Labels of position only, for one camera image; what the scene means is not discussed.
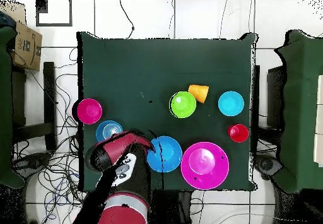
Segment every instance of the tabletop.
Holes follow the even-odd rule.
[[[212,39],[99,39],[78,33],[79,99],[94,98],[103,109],[93,125],[80,126],[83,156],[96,141],[99,123],[117,121],[124,130],[137,128],[148,139],[171,136],[184,152],[199,141],[219,145],[228,156],[229,173],[215,190],[254,190],[249,181],[250,140],[235,143],[227,135],[232,124],[249,126],[251,45],[255,35],[239,40]],[[205,103],[197,103],[188,118],[175,118],[169,111],[170,97],[187,91],[189,85],[208,85]],[[244,98],[244,109],[235,117],[223,115],[218,108],[222,93],[233,90]],[[80,158],[84,191],[91,191],[100,173],[89,170]],[[152,189],[193,191],[182,177],[180,167],[166,174],[151,171]]]

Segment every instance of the light blue bowl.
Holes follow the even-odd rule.
[[[101,142],[106,139],[109,139],[113,134],[118,134],[123,131],[122,126],[116,121],[107,120],[102,122],[95,133],[97,141]]]
[[[244,98],[235,91],[227,91],[218,101],[219,110],[226,116],[235,116],[244,109]]]
[[[157,172],[171,172],[179,166],[182,161],[182,148],[175,139],[160,136],[153,139],[151,143],[156,150],[156,153],[149,150],[147,154],[151,169]]]

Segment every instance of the plastic bowl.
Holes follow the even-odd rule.
[[[244,109],[244,98],[235,91],[227,91],[218,100],[219,110],[226,116],[236,116]]]
[[[178,118],[186,118],[196,109],[195,97],[187,91],[179,91],[170,98],[170,112]]]
[[[182,160],[182,148],[179,143],[168,136],[160,136],[151,141],[156,153],[149,150],[147,161],[151,169],[157,172],[171,172]]]
[[[102,107],[98,101],[86,98],[78,104],[76,111],[78,119],[84,124],[94,124],[102,116]]]
[[[109,139],[113,134],[118,134],[123,131],[122,126],[116,121],[107,120],[103,121],[97,128],[95,136],[97,141],[101,142]]]
[[[210,190],[225,181],[229,160],[218,145],[200,142],[184,152],[180,169],[189,185],[199,190]]]

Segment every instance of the small red cup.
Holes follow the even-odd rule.
[[[249,131],[245,125],[237,124],[228,128],[228,135],[236,143],[243,143],[249,136]]]

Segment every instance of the cardboard box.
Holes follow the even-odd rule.
[[[42,53],[42,35],[20,22],[17,22],[16,31],[16,53],[11,53],[13,65],[39,71],[40,56]]]
[[[26,25],[26,9],[24,4],[0,0],[0,11],[12,17],[14,21],[19,21]]]

